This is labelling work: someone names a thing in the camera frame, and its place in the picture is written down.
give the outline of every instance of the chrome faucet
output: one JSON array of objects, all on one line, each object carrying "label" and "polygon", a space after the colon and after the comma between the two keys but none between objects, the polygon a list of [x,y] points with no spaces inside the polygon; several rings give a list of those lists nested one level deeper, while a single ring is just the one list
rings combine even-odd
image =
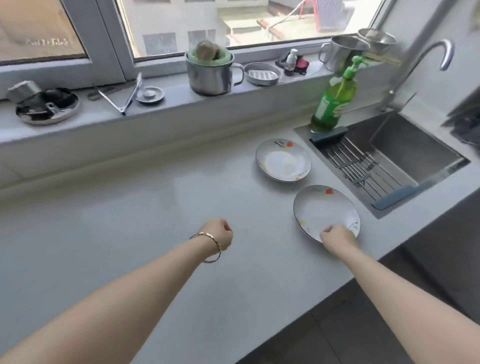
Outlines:
[{"label": "chrome faucet", "polygon": [[412,74],[415,68],[417,68],[417,66],[422,61],[422,59],[424,59],[425,56],[432,49],[437,47],[443,47],[445,51],[444,57],[442,59],[442,63],[440,64],[440,70],[445,71],[448,68],[448,66],[450,66],[450,63],[452,62],[453,54],[455,53],[455,44],[449,39],[442,39],[442,40],[439,40],[438,42],[433,43],[427,49],[425,49],[422,52],[422,54],[419,55],[419,57],[415,60],[415,62],[413,62],[412,67],[410,68],[410,71],[406,73],[404,76],[401,76],[397,79],[397,81],[394,83],[390,91],[388,91],[387,95],[380,102],[380,105],[378,106],[379,111],[386,111],[388,108],[394,109],[395,111],[401,111],[403,109],[405,105],[397,105],[394,103],[396,93],[398,92],[400,87],[403,85],[403,83],[408,79],[408,77]]}]

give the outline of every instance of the countertop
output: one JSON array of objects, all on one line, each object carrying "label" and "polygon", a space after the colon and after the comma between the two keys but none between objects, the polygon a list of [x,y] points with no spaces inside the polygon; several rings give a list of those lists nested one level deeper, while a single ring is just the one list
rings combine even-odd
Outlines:
[{"label": "countertop", "polygon": [[[342,117],[364,119],[364,111]],[[201,265],[134,363],[235,363],[352,278],[306,236],[296,193],[332,186],[359,211],[360,246],[379,259],[480,186],[470,163],[376,219],[293,131],[309,116],[168,157],[156,157],[0,206],[0,352],[115,277],[166,253],[207,219],[224,217],[234,240]],[[305,147],[312,171],[282,184],[254,161],[265,139]]]}]

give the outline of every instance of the pot handle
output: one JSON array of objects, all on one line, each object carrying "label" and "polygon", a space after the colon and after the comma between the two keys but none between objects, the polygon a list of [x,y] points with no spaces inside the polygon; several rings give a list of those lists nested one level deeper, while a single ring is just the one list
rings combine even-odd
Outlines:
[{"label": "pot handle", "polygon": [[240,63],[232,63],[231,67],[235,67],[235,68],[240,68],[241,69],[241,80],[240,82],[235,82],[233,85],[234,86],[238,86],[240,85],[242,82],[243,82],[243,79],[245,78],[245,70],[243,68],[243,66],[240,64]]},{"label": "pot handle", "polygon": [[331,45],[332,45],[332,43],[323,43],[322,47],[320,48],[320,53],[318,53],[318,60],[323,64],[327,63],[330,60],[330,57],[332,56],[332,54],[330,53],[330,55],[325,56],[325,58],[323,60],[320,57],[322,56],[324,48],[326,46],[331,46]]}]

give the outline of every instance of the window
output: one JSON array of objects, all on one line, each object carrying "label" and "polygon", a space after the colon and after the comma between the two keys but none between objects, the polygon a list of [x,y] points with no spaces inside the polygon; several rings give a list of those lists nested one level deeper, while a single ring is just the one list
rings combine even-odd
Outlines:
[{"label": "window", "polygon": [[24,80],[82,88],[184,72],[203,39],[237,62],[318,51],[395,0],[0,0],[0,98]]},{"label": "window", "polygon": [[177,51],[175,33],[146,34],[144,35],[144,43],[147,56],[175,53]]}]

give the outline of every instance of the metal tongs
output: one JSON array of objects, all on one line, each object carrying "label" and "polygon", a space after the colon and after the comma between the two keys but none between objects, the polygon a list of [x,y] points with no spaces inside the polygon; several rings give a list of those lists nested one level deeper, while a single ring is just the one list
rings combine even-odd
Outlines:
[{"label": "metal tongs", "polygon": [[142,82],[143,82],[142,73],[139,72],[138,75],[137,75],[137,82],[136,82],[135,88],[133,89],[132,94],[131,94],[130,97],[128,98],[127,103],[125,104],[125,106],[123,106],[123,107],[121,107],[121,108],[119,108],[112,100],[110,100],[107,95],[105,95],[102,91],[100,91],[100,89],[99,89],[97,86],[95,86],[95,89],[96,89],[96,91],[97,91],[105,100],[107,100],[107,101],[110,103],[111,106],[113,106],[114,108],[116,108],[119,112],[121,112],[121,114],[122,114],[123,116],[125,116],[125,115],[126,115],[126,111],[127,111],[127,109],[128,109],[128,106],[130,106],[130,104],[131,104],[132,101],[133,101],[133,98],[134,98],[135,96],[137,96],[138,90],[140,89],[140,87],[142,87]]}]

